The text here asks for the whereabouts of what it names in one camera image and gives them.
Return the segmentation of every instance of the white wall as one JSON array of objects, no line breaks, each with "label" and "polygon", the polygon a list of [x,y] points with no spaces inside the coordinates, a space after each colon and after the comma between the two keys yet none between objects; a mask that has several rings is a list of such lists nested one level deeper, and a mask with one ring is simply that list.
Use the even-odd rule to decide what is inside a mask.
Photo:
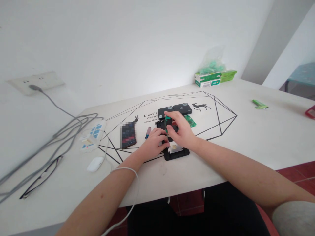
[{"label": "white wall", "polygon": [[0,176],[69,118],[4,81],[55,71],[48,94],[73,114],[192,83],[207,49],[225,44],[240,78],[273,0],[0,2]]},{"label": "white wall", "polygon": [[275,0],[242,79],[262,84],[314,0]]},{"label": "white wall", "polygon": [[263,85],[280,89],[292,72],[302,64],[315,61],[315,4],[296,30]]}]

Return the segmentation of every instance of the forearm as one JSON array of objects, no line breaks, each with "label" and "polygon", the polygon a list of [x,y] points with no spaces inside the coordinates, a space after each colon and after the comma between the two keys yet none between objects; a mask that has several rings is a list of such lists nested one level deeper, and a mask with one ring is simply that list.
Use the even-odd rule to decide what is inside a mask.
[{"label": "forearm", "polygon": [[[118,168],[129,167],[138,172],[141,165],[141,158],[134,152]],[[135,174],[127,169],[109,174],[73,211],[57,236],[103,234],[134,177]]]},{"label": "forearm", "polygon": [[278,172],[240,153],[203,139],[196,139],[193,152],[216,172],[271,215],[280,204],[299,200],[315,202],[315,197]]}]

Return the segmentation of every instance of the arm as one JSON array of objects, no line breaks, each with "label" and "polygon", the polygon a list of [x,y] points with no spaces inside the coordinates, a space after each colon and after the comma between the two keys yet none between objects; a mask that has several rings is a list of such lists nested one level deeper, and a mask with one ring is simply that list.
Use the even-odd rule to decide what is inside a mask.
[{"label": "arm", "polygon": [[[129,167],[139,171],[143,162],[154,158],[169,146],[169,143],[158,144],[167,137],[162,129],[155,128],[148,139],[118,167]],[[135,174],[127,169],[110,173],[100,182],[69,216],[57,236],[100,236],[105,232],[113,215],[130,187]]]},{"label": "arm", "polygon": [[190,125],[178,112],[165,112],[179,127],[178,133],[172,126],[167,130],[171,138],[202,157],[217,173],[238,190],[260,205],[272,218],[273,211],[289,201],[315,203],[315,197],[278,172],[240,153],[197,138]]}]

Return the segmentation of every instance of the green component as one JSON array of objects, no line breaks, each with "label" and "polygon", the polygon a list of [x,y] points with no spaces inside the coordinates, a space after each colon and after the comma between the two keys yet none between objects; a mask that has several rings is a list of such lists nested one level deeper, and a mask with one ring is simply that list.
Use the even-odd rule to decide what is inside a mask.
[{"label": "green component", "polygon": [[185,119],[188,121],[188,123],[190,124],[190,127],[195,127],[197,124],[194,122],[194,120],[189,116],[185,116]]},{"label": "green component", "polygon": [[255,107],[256,109],[267,109],[268,106],[265,105],[264,103],[261,103],[258,100],[253,99],[253,103],[255,103],[257,105],[257,107]]},{"label": "green component", "polygon": [[165,120],[164,120],[164,124],[165,124],[165,131],[167,132],[167,125],[172,125],[172,118],[169,116],[165,116]]},{"label": "green component", "polygon": [[233,80],[236,73],[236,70],[228,70],[226,72],[222,72],[221,83]]}]

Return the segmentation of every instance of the deer illustration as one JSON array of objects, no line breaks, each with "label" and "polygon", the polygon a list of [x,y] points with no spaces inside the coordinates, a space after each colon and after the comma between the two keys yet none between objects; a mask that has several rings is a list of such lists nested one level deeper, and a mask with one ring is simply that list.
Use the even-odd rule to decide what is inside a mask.
[{"label": "deer illustration", "polygon": [[210,108],[210,107],[206,106],[206,104],[195,105],[195,103],[193,103],[192,105],[194,106],[195,110],[196,110],[196,108],[198,108],[200,110],[200,107],[204,107],[204,108],[206,108],[206,110],[207,110],[207,108]]},{"label": "deer illustration", "polygon": [[133,121],[134,123],[137,123],[139,120],[138,116],[135,116],[135,120]]}]

